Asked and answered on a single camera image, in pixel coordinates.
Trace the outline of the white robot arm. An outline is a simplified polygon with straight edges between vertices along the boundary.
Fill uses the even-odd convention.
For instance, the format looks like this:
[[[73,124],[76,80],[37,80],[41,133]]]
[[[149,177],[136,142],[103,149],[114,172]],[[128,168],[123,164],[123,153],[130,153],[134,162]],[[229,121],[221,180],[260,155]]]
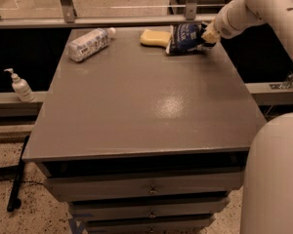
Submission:
[[[214,43],[263,23],[272,28],[293,61],[293,0],[233,0],[202,38]],[[270,120],[251,144],[240,234],[293,234],[293,113]]]

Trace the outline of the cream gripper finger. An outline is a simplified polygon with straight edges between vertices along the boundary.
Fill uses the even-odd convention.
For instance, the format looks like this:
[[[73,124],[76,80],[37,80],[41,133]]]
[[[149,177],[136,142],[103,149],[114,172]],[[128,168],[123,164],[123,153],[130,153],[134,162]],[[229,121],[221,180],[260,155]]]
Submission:
[[[215,31],[215,30],[206,30],[202,34],[202,38],[207,42],[207,43],[217,43],[221,40],[220,34]]]
[[[211,22],[203,21],[201,23],[201,26],[207,32],[214,30],[214,22],[213,21],[211,21]]]

